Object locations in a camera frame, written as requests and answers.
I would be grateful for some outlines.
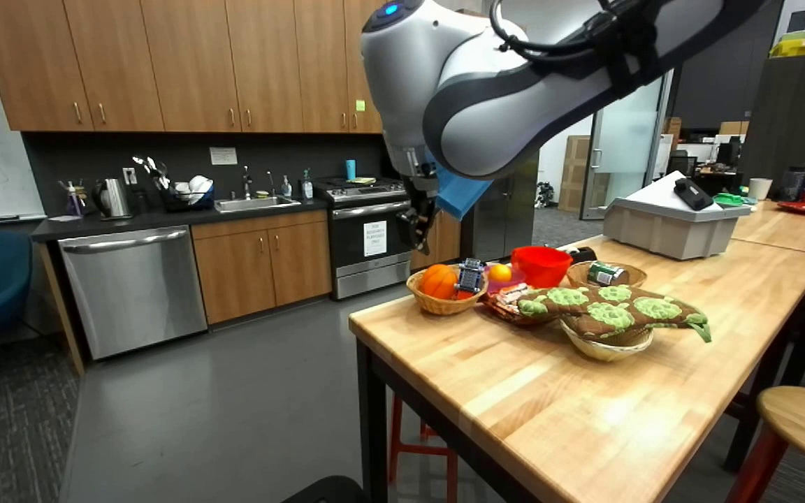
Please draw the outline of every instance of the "stool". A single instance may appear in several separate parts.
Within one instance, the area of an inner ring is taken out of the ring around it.
[[[737,471],[729,503],[760,501],[789,443],[805,452],[805,387],[765,387],[760,415],[765,421],[763,433]]]
[[[426,456],[448,456],[448,503],[459,501],[459,456],[451,446],[426,443],[430,435],[436,435],[426,419],[419,419],[419,438],[422,443],[406,443],[403,442],[403,400],[394,393],[392,404],[392,452],[387,466],[387,484],[398,484],[398,459],[401,452],[426,452]]]

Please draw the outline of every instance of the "kitchen sink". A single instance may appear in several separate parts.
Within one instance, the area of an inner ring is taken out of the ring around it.
[[[280,200],[280,199],[218,199],[212,206],[216,213],[260,213],[260,209],[280,209],[280,206],[297,206],[300,200]]]

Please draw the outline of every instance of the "black backsplash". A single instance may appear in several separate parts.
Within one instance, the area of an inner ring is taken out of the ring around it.
[[[359,162],[359,176],[394,176],[382,139],[377,134],[25,134],[36,186],[48,214],[64,209],[61,178],[86,185],[123,178],[131,157],[153,157],[171,178],[187,181],[206,176],[216,181],[216,195],[243,195],[240,165],[251,167],[251,185],[265,186],[265,171],[275,181],[289,176],[300,195],[303,171],[320,178],[343,178],[343,158]],[[232,146],[239,165],[209,165],[209,148]],[[153,181],[137,167],[139,186]]]

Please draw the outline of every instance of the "desk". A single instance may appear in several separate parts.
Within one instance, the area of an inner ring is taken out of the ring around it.
[[[658,329],[648,352],[596,362],[563,336],[486,309],[426,316],[412,297],[349,316],[359,338],[363,484],[387,501],[387,382],[507,501],[661,501],[805,297],[805,250],[733,241],[675,262],[605,236],[599,257],[711,316],[714,344]]]
[[[805,214],[763,200],[751,214],[737,218],[733,241],[805,250]]]

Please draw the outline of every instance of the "stainless steel dishwasher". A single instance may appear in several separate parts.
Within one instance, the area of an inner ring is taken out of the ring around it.
[[[187,227],[60,241],[92,357],[206,329]]]

